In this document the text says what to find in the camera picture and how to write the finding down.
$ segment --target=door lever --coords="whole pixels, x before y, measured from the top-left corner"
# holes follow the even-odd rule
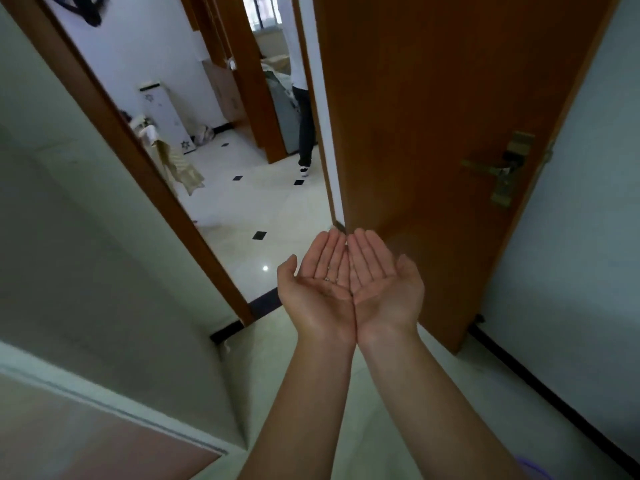
[[[462,160],[460,163],[463,167],[497,177],[491,201],[502,207],[509,207],[515,190],[516,170],[523,167],[534,138],[532,134],[514,131],[507,149],[502,154],[502,160],[507,163],[505,166],[485,165],[471,160]]]

